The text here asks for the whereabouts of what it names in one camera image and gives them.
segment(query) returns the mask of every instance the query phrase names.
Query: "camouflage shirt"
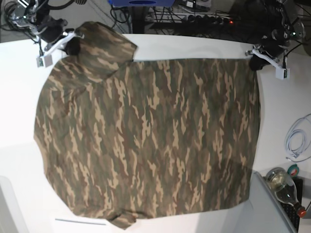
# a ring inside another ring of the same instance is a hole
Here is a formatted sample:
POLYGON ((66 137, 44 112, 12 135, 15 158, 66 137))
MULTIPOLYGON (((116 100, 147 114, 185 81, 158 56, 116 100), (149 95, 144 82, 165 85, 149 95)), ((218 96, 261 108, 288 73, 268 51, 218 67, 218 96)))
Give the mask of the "camouflage shirt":
POLYGON ((79 216, 126 228, 248 199, 259 134, 247 60, 133 62, 136 46, 98 23, 59 61, 38 102, 45 174, 79 216))

